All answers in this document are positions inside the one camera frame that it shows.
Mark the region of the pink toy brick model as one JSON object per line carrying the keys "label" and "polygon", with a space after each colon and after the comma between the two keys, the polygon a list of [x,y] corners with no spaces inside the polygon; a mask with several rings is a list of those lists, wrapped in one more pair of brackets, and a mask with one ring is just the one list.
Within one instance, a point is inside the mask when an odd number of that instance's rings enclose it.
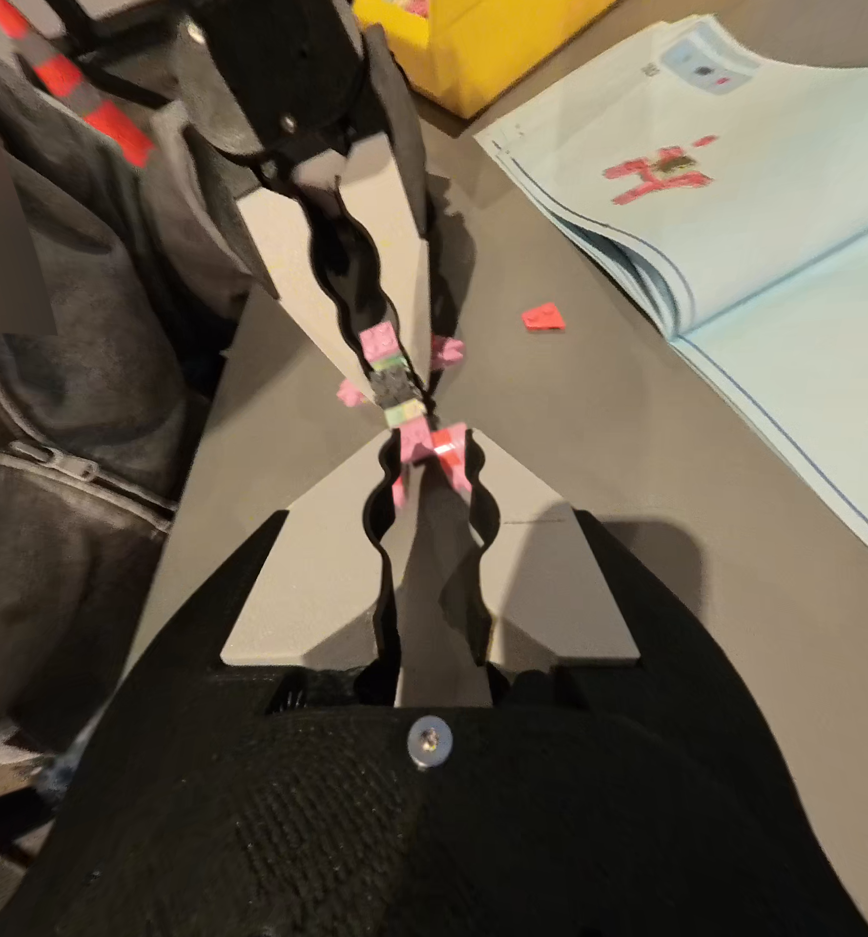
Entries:
{"label": "pink toy brick model", "polygon": [[[456,492],[472,495],[473,486],[466,471],[466,424],[434,427],[432,405],[426,402],[417,374],[398,344],[391,322],[381,322],[361,332],[359,340],[370,366],[373,402],[381,407],[388,428],[396,430],[400,440],[403,472],[392,486],[396,509],[405,503],[407,466],[433,458],[440,463],[447,481]],[[434,335],[430,352],[430,364],[437,377],[445,369],[463,361],[465,345],[454,337]],[[336,397],[347,407],[370,402],[349,380],[340,383]]]}

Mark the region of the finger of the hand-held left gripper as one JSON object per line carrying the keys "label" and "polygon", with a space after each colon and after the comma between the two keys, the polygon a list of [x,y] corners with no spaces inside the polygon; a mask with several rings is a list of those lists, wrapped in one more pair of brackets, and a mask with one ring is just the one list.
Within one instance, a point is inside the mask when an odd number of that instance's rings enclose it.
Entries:
{"label": "finger of the hand-held left gripper", "polygon": [[419,233],[389,138],[357,141],[337,178],[336,203],[347,246],[354,251],[353,295],[347,336],[364,370],[370,368],[360,334],[391,324],[396,345],[422,392],[431,372],[428,241]]}
{"label": "finger of the hand-held left gripper", "polygon": [[238,209],[282,309],[354,392],[373,400],[359,333],[381,321],[370,250],[343,217],[259,188]]}

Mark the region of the person's grey hoodie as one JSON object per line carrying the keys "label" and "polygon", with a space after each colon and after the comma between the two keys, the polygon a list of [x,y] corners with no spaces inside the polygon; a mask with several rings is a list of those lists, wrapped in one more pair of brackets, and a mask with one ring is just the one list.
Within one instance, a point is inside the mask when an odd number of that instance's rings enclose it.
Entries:
{"label": "person's grey hoodie", "polygon": [[54,334],[0,330],[0,763],[57,754],[121,674],[235,324],[155,243],[142,175],[0,58],[0,150]]}

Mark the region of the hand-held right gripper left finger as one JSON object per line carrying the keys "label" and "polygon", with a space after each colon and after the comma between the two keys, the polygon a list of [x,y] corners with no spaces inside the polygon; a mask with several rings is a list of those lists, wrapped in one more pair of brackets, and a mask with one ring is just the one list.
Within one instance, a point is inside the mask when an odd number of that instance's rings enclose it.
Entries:
{"label": "hand-held right gripper left finger", "polygon": [[394,521],[399,452],[396,432],[383,430],[291,504],[222,647],[224,664],[343,672],[396,658],[381,538]]}

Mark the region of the black chair base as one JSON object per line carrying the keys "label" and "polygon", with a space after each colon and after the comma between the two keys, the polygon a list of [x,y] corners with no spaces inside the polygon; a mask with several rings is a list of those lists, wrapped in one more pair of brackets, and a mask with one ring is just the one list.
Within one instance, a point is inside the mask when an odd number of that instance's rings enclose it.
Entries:
{"label": "black chair base", "polygon": [[167,44],[173,32],[173,9],[166,1],[120,2],[103,16],[91,15],[78,1],[47,1],[62,26],[56,48],[78,65],[100,91],[157,111],[170,99],[112,73],[111,65]]}

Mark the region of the open light blue instruction booklet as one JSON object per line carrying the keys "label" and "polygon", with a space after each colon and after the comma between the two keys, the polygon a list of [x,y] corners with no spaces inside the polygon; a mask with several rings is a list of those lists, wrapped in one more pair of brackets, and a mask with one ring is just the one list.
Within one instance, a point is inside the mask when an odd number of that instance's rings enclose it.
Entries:
{"label": "open light blue instruction booklet", "polygon": [[475,139],[868,546],[868,67],[659,21]]}

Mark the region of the person's left forearm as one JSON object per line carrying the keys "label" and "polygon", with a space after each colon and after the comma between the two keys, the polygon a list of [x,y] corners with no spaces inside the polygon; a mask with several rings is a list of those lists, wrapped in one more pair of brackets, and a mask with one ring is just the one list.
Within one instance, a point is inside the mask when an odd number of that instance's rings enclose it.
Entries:
{"label": "person's left forearm", "polygon": [[155,148],[142,175],[149,224],[162,258],[188,293],[219,319],[239,322],[254,285],[251,260],[217,154],[188,122],[182,101],[150,120]]}

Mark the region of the yellow plastic bin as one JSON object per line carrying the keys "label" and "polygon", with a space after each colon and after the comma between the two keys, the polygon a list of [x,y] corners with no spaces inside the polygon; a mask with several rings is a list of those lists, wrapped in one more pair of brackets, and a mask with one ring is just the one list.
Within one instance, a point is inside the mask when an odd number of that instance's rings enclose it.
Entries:
{"label": "yellow plastic bin", "polygon": [[599,19],[614,1],[430,1],[424,20],[391,1],[355,1],[378,25],[411,88],[451,114],[484,111]]}

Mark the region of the orange traffic cone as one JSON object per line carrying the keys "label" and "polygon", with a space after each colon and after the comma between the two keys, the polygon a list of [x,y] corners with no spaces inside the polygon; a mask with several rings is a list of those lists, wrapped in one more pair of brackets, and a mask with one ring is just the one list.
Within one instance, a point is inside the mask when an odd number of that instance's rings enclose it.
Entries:
{"label": "orange traffic cone", "polygon": [[137,169],[147,166],[155,148],[147,134],[11,2],[0,1],[0,30],[52,99],[117,144],[127,163]]}

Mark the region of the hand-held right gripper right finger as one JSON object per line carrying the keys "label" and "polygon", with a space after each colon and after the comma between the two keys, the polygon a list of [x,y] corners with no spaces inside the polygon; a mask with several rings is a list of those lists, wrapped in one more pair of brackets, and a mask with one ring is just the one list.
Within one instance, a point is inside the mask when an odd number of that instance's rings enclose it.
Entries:
{"label": "hand-held right gripper right finger", "polygon": [[638,645],[571,503],[480,430],[468,432],[466,458],[489,619],[472,639],[475,660],[506,676],[635,664]]}

